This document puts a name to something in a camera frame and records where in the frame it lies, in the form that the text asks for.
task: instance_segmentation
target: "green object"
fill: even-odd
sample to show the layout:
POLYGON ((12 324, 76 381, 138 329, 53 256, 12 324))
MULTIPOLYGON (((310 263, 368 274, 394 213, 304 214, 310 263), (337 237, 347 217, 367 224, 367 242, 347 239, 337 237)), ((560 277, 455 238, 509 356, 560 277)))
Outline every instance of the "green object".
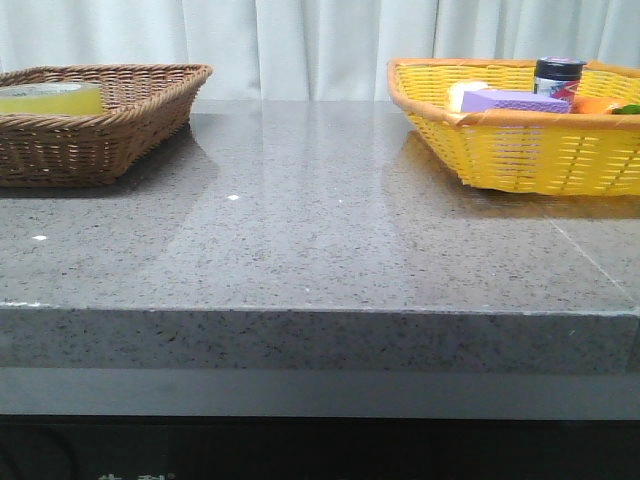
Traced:
POLYGON ((640 115, 640 105, 632 103, 622 108, 614 108, 611 113, 614 115, 640 115))

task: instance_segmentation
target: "white curtain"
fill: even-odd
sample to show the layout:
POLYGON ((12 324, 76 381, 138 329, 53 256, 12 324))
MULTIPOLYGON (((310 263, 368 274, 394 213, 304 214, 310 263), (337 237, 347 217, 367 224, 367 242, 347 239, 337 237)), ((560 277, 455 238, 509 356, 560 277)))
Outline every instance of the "white curtain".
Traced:
POLYGON ((208 63, 208 99, 386 100, 392 57, 640 67, 639 0, 0 0, 0 68, 208 63))

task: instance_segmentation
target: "orange object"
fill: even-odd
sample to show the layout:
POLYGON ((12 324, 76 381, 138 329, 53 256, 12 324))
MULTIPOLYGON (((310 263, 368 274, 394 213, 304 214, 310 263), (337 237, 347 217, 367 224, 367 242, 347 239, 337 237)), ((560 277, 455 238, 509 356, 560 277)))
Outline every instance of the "orange object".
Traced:
POLYGON ((623 107, 628 103, 624 98, 576 95, 571 106, 571 113, 611 113, 614 108, 623 107))

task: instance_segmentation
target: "brown wicker basket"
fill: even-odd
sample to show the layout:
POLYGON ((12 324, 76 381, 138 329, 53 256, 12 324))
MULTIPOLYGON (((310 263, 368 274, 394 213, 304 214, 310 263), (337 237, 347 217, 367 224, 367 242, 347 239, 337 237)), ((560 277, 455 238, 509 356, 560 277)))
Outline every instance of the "brown wicker basket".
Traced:
POLYGON ((0 86, 93 82, 99 115, 0 115, 0 186, 106 185, 189 121, 212 68, 198 64, 36 67, 0 75, 0 86))

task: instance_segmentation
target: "yellow wicker basket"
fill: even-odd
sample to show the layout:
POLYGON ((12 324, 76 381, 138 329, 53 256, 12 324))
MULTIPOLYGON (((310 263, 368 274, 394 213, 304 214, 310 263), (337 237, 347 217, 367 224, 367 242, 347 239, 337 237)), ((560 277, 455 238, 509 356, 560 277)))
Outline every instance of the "yellow wicker basket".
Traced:
MULTIPOLYGON (((389 91, 463 183, 549 195, 640 195, 640 115, 452 113, 449 87, 531 90, 534 60, 393 59, 389 91)), ((640 70, 589 62, 580 95, 640 103, 640 70)))
POLYGON ((0 186, 105 185, 188 120, 212 68, 198 64, 35 67, 0 86, 100 84, 99 115, 0 114, 0 186))

